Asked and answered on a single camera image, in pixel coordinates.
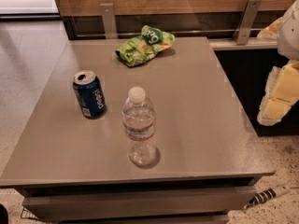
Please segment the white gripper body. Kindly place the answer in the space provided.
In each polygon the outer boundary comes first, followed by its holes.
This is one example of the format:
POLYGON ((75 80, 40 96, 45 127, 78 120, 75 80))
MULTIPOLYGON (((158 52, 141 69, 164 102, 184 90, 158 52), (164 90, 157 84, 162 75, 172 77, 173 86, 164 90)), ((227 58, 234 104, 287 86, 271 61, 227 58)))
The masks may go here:
POLYGON ((299 0, 284 13, 278 27, 278 53, 299 60, 299 0))

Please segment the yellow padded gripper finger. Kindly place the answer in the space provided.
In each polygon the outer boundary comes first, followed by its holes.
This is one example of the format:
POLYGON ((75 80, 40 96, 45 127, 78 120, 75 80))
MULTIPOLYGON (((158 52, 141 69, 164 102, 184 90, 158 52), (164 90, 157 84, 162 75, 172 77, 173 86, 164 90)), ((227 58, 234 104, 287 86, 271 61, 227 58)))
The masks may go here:
POLYGON ((278 28, 281 24, 282 18, 278 18, 273 21, 269 26, 265 27, 258 33, 258 39, 269 39, 276 41, 278 38, 278 28))
POLYGON ((257 120, 263 126, 273 126, 299 101, 299 62, 289 60, 282 68, 274 66, 264 90, 257 120))

